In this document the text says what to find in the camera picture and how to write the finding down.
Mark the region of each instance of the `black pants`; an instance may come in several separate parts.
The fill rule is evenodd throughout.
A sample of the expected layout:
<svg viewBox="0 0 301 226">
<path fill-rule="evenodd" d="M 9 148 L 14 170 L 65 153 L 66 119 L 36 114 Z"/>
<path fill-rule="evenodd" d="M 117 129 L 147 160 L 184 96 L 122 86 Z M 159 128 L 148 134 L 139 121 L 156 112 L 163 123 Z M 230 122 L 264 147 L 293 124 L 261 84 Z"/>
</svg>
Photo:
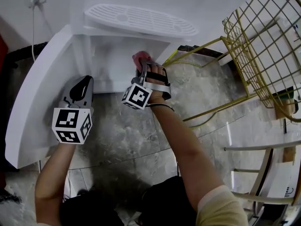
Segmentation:
<svg viewBox="0 0 301 226">
<path fill-rule="evenodd" d="M 196 212 L 191 207 L 181 177 L 152 186 L 143 195 L 139 224 L 143 226 L 194 226 Z M 88 192 L 64 202 L 62 225 L 123 226 L 117 213 L 96 192 Z"/>
</svg>

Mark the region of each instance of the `person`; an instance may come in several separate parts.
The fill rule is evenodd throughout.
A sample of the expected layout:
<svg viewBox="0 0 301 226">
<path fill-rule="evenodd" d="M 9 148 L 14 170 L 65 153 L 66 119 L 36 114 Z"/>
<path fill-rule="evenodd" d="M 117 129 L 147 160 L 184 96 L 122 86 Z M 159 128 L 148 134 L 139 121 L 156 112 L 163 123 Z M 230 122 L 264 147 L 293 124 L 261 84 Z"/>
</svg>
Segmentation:
<svg viewBox="0 0 301 226">
<path fill-rule="evenodd" d="M 162 67 L 148 71 L 166 76 Z M 162 84 L 154 79 L 148 82 Z M 149 103 L 165 104 L 153 91 Z M 224 185 L 192 130 L 167 106 L 151 108 L 178 162 L 181 177 L 154 185 L 142 198 L 139 224 L 246 226 L 246 214 Z M 117 213 L 97 191 L 63 201 L 63 190 L 75 145 L 59 144 L 42 169 L 35 187 L 38 225 L 123 225 Z"/>
</svg>

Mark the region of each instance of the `black wristband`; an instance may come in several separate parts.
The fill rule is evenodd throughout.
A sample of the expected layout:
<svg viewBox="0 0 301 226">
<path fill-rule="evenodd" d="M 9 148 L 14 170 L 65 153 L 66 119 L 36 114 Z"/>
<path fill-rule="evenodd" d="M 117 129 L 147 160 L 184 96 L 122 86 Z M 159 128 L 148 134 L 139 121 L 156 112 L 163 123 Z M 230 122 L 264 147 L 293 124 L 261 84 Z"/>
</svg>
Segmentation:
<svg viewBox="0 0 301 226">
<path fill-rule="evenodd" d="M 163 104 L 163 103 L 152 103 L 152 104 L 147 104 L 146 107 L 154 107 L 154 106 L 158 106 L 158 105 L 166 106 L 166 107 L 172 109 L 173 112 L 174 112 L 174 109 L 173 109 L 171 106 L 166 105 L 166 104 Z"/>
</svg>

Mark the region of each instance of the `person's right arm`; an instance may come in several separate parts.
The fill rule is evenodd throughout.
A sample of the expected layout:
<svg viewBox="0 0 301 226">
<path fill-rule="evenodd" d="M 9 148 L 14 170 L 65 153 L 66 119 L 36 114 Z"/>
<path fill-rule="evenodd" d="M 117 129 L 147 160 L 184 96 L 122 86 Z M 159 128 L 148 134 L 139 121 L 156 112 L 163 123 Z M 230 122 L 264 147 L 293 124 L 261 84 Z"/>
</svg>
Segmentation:
<svg viewBox="0 0 301 226">
<path fill-rule="evenodd" d="M 165 103 L 156 98 L 152 103 Z M 192 130 L 166 106 L 151 108 L 178 161 L 187 197 L 198 210 L 199 201 L 210 191 L 223 185 L 209 157 L 205 154 Z"/>
</svg>

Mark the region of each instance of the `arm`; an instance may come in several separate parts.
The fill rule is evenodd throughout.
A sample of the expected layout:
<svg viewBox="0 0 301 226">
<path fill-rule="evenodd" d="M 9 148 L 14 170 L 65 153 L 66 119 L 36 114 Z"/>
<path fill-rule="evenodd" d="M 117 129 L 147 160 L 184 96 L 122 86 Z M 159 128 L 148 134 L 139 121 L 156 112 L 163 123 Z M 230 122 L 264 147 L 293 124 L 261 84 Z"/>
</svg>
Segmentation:
<svg viewBox="0 0 301 226">
<path fill-rule="evenodd" d="M 38 177 L 35 188 L 38 223 L 61 225 L 59 209 L 63 201 L 64 184 L 74 150 L 73 144 L 59 143 Z"/>
<path fill-rule="evenodd" d="M 148 71 L 165 75 L 159 67 L 152 66 Z M 165 103 L 162 93 L 153 91 L 150 103 Z M 213 164 L 202 150 L 198 138 L 192 130 L 166 106 L 152 107 L 163 132 L 172 148 L 181 171 L 188 199 L 197 211 L 198 202 L 211 190 L 223 185 Z"/>
</svg>

